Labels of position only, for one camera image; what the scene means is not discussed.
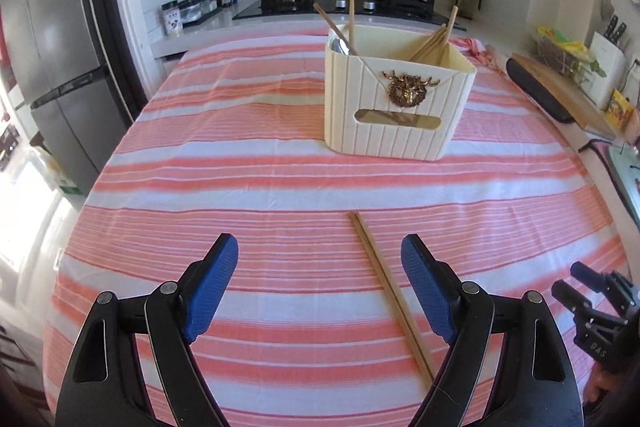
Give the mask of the person's right hand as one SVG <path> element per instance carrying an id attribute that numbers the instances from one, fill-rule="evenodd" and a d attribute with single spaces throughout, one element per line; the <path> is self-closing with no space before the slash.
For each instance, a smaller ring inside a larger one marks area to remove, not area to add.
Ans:
<path id="1" fill-rule="evenodd" d="M 612 398 L 623 380 L 623 374 L 613 374 L 600 363 L 594 363 L 584 388 L 584 403 L 594 404 L 604 398 Z"/>

